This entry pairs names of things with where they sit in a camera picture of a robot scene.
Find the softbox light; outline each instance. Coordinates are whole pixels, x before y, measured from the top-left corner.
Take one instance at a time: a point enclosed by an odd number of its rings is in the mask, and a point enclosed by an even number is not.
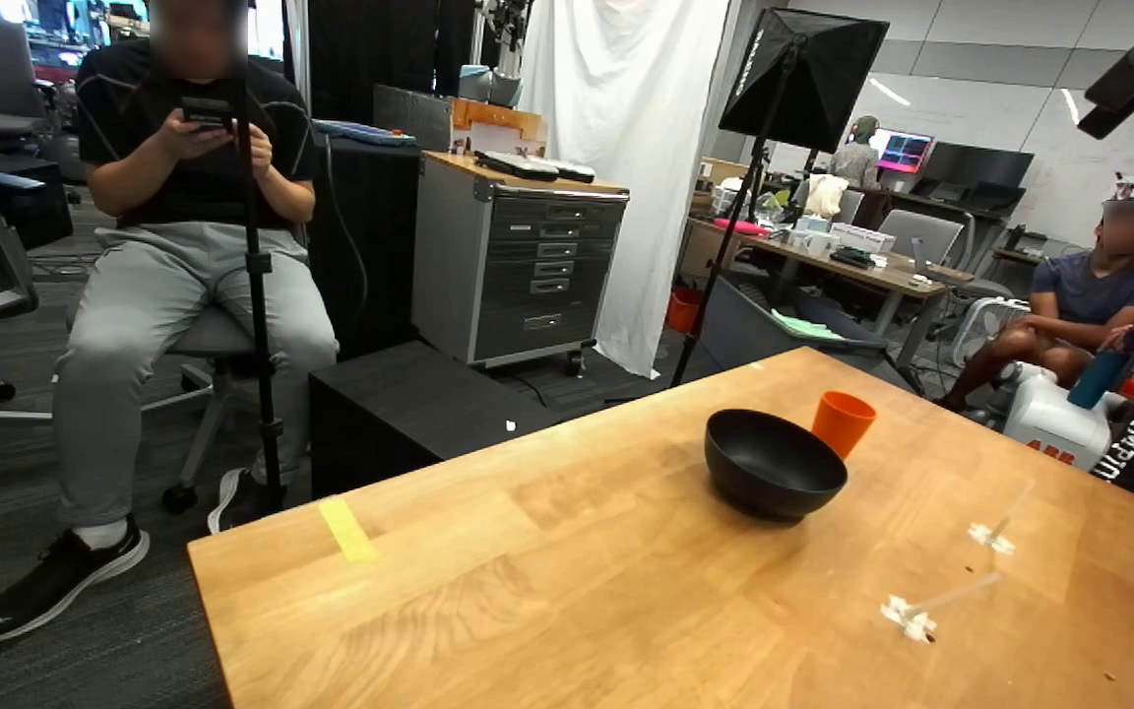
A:
[[[727,89],[719,130],[838,149],[884,22],[769,8]]]

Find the gray filing cabinet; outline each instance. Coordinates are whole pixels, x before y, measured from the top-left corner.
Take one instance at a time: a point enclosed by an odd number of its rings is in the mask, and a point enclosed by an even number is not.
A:
[[[586,345],[626,198],[615,185],[523,181],[472,159],[426,155],[415,325],[467,367]]]

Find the computer screen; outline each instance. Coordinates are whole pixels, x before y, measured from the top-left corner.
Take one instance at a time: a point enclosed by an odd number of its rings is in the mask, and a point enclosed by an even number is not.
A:
[[[877,165],[884,174],[921,174],[934,134],[898,130],[884,136]]]
[[[937,143],[913,198],[1008,216],[1025,202],[1025,177],[1037,155]]]
[[[941,189],[1021,189],[1037,155],[937,143],[921,181]]]

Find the phone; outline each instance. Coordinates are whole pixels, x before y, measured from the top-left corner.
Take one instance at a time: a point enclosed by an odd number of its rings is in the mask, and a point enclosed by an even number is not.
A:
[[[232,130],[232,110],[227,110],[224,98],[181,96],[181,114],[184,114],[190,123],[201,123],[201,126]]]

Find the person in background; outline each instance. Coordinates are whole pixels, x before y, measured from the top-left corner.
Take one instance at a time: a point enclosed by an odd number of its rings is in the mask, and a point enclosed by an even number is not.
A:
[[[1134,198],[1105,203],[1096,249],[1042,258],[1030,276],[1030,314],[999,325],[985,342],[951,391],[937,396],[943,408],[963,408],[968,395],[993,383],[1008,361],[1041,361],[1063,383],[1080,379],[1092,349],[1113,325],[1134,323]]]
[[[205,76],[211,43],[227,35],[222,4],[160,4],[157,17],[184,52],[184,79],[151,79],[145,43],[90,52],[79,71],[79,149],[90,198],[117,216],[109,249],[90,269],[54,379],[58,525],[61,532],[22,580],[0,596],[0,641],[54,621],[88,588],[132,572],[151,537],[132,525],[132,462],[143,444],[143,391],[152,361],[211,302],[253,329],[253,279],[245,220],[269,256],[264,323],[271,395],[283,416],[283,483],[298,479],[308,441],[308,369],[333,361],[325,302],[298,243],[313,211],[311,117],[298,89],[253,63],[239,89],[253,102],[253,211],[248,161],[232,117],[184,114],[184,98],[224,102]],[[222,478],[224,526],[232,499],[281,509],[264,466]]]
[[[846,143],[832,159],[832,174],[849,181],[853,189],[880,189],[877,181],[877,149],[871,136],[877,134],[877,117],[861,114],[849,123]]]

